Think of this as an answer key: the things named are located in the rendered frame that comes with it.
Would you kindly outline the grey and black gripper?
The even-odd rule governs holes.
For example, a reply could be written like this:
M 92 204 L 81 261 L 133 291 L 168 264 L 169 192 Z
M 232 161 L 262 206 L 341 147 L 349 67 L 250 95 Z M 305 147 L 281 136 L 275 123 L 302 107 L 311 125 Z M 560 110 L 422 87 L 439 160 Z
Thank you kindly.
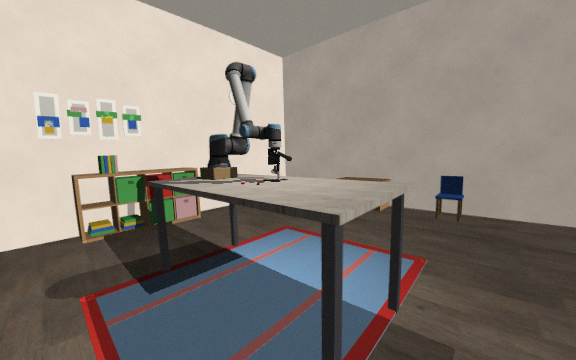
M 273 150 L 273 149 L 276 149 L 276 150 Z M 279 179 L 279 176 L 280 176 L 280 166 L 279 166 L 280 156 L 277 155 L 277 152 L 276 152 L 277 150 L 280 150 L 280 148 L 268 149 L 268 157 L 270 157 L 270 158 L 268 158 L 268 164 L 269 165 L 277 164 L 274 166 L 274 169 L 271 170 L 271 173 L 277 174 L 277 179 Z M 277 157 L 277 158 L 272 158 L 272 157 Z

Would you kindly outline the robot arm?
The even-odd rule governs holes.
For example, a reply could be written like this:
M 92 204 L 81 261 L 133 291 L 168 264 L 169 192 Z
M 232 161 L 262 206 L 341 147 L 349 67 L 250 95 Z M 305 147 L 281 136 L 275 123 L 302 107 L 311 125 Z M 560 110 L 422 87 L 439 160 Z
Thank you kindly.
M 245 155 L 249 152 L 250 141 L 247 138 L 268 139 L 269 148 L 281 147 L 280 124 L 268 124 L 268 127 L 254 126 L 251 119 L 249 102 L 252 82 L 256 79 L 255 68 L 240 62 L 233 62 L 226 68 L 225 76 L 227 80 L 230 79 L 228 81 L 235 102 L 233 132 L 230 137 L 227 134 L 209 137 L 208 168 L 231 167 L 228 155 Z

